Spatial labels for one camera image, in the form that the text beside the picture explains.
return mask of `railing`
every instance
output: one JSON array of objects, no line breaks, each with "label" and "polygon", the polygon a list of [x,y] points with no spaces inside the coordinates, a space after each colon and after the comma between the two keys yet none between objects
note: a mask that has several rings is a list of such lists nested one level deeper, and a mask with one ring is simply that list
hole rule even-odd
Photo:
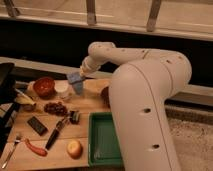
[{"label": "railing", "polygon": [[213,41],[212,0],[0,0],[0,18]]}]

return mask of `green tray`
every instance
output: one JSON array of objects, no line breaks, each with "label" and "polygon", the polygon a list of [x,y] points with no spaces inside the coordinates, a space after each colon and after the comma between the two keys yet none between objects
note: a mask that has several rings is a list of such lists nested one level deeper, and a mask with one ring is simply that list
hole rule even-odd
[{"label": "green tray", "polygon": [[123,166],[110,112],[90,114],[88,150],[90,166]]}]

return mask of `knife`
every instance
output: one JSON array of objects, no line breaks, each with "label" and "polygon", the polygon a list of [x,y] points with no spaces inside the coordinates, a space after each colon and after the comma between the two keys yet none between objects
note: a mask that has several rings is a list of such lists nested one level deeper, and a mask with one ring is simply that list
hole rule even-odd
[{"label": "knife", "polygon": [[52,134],[50,135],[45,148],[47,150],[54,144],[55,140],[58,138],[60,131],[64,127],[65,123],[67,122],[69,116],[65,116],[60,121],[57,122],[55,129],[53,130]]}]

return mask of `cup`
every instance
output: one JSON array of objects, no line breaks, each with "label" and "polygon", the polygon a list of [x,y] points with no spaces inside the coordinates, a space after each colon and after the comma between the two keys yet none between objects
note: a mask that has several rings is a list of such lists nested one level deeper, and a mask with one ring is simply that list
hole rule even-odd
[{"label": "cup", "polygon": [[56,81],[55,91],[62,100],[69,100],[70,85],[67,81]]}]

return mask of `metal utensil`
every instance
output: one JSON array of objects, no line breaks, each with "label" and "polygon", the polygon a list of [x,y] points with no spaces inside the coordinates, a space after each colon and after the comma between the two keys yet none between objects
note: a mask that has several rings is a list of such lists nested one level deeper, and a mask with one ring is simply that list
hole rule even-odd
[{"label": "metal utensil", "polygon": [[6,166],[7,166],[8,162],[9,162],[9,160],[10,160],[10,158],[11,158],[13,152],[14,152],[15,149],[16,149],[16,146],[17,146],[18,143],[20,143],[20,142],[21,142],[21,134],[19,133],[19,134],[17,134],[16,139],[14,140],[14,144],[13,144],[12,150],[9,152],[9,154],[8,154],[8,156],[7,156],[7,158],[6,158],[5,162],[4,162],[4,164],[3,164],[2,167],[1,167],[2,169],[5,169],[5,168],[6,168]]}]

